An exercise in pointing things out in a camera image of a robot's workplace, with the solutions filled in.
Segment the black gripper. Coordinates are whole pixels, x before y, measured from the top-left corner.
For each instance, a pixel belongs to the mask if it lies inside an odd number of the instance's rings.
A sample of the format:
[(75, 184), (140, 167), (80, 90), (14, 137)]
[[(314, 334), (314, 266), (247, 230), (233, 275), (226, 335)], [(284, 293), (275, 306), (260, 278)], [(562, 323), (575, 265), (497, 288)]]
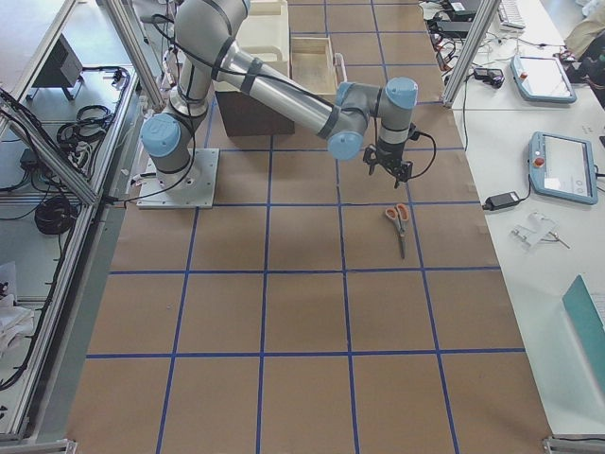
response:
[(412, 175), (413, 163), (403, 158), (404, 143), (389, 144), (379, 139), (377, 144), (369, 144), (363, 153), (363, 162), (369, 166), (373, 174), (377, 166), (381, 166), (390, 176), (394, 176), (394, 187), (406, 183)]

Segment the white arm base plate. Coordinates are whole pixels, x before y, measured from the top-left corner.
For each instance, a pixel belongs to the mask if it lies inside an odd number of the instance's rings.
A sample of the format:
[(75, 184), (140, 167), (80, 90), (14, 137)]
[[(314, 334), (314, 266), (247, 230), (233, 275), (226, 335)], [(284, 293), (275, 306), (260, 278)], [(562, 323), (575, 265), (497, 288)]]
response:
[(218, 160), (218, 148), (196, 148), (192, 167), (168, 175), (158, 172), (148, 158), (146, 173), (152, 176), (141, 180), (136, 204), (141, 209), (212, 208)]

